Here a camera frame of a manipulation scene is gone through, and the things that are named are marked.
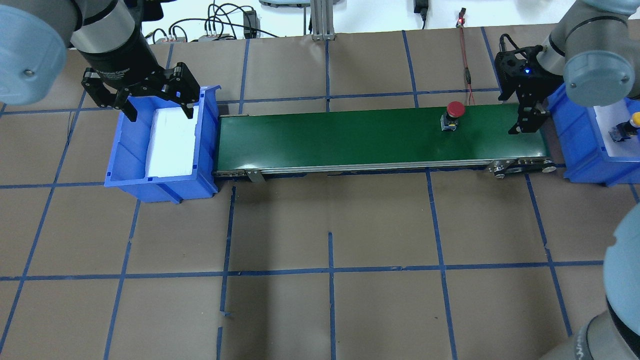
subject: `white wall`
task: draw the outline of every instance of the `white wall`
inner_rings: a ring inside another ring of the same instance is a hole
[[[303,10],[272,8],[258,0],[229,0],[237,5],[252,5],[260,17],[261,28],[280,37],[303,34]],[[451,28],[458,12],[467,8],[467,26],[500,26],[520,24],[550,24],[560,21],[574,0],[431,0],[427,28]],[[177,0],[163,4],[164,19],[143,23],[145,34],[156,28],[167,29],[176,20],[206,17],[211,0]],[[334,6],[334,26],[337,33],[363,33],[419,29],[420,15],[413,13],[413,0],[340,0]],[[242,24],[241,13],[231,16],[232,22]],[[637,13],[633,19],[640,19]],[[189,41],[204,35],[204,22],[181,24],[189,34]],[[241,29],[237,28],[241,38]]]

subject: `red button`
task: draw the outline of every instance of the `red button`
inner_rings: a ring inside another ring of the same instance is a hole
[[[461,117],[465,114],[465,105],[459,101],[452,101],[447,105],[447,113],[451,117]]]

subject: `blue bin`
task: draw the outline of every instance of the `blue bin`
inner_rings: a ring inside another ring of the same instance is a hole
[[[640,183],[640,154],[638,157],[609,156],[593,108],[572,102],[564,85],[548,101],[566,162],[565,178],[573,183],[606,186]],[[639,112],[640,102],[627,99],[627,108],[631,113]],[[627,141],[638,141],[638,138]]]
[[[193,171],[185,176],[145,177],[154,112],[178,105],[154,96],[130,97],[138,111],[138,119],[130,122],[123,113],[120,114],[104,186],[117,187],[143,202],[171,201],[175,204],[184,199],[212,197],[217,193],[212,176],[220,130],[217,89],[220,89],[219,85],[200,89]]]

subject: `floor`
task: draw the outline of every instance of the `floor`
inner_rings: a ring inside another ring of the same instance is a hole
[[[468,31],[485,56],[474,63],[488,69],[478,103],[496,102],[482,39],[501,31]],[[228,83],[230,113],[441,106],[466,95],[446,90],[464,86],[456,76],[407,66],[441,64],[415,46],[436,37],[341,38],[320,52],[300,38],[154,51],[161,63],[193,64],[203,83]],[[371,59],[380,39],[402,67]],[[217,62],[249,51],[244,63]],[[333,65],[304,86],[294,81],[304,61],[281,77],[257,70],[258,58],[287,51]],[[52,95],[0,108],[1,360],[533,360],[605,309],[604,251],[639,201],[635,186],[571,184],[563,168],[501,181],[427,168],[229,181],[211,199],[141,204],[102,186],[118,112],[82,93],[84,66],[71,52]],[[379,81],[367,80],[374,72]]]

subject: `green conveyor belt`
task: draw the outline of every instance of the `green conveyor belt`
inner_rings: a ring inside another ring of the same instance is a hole
[[[509,135],[517,104],[469,106],[455,132],[445,108],[222,117],[217,173],[478,165],[540,158],[540,134]]]

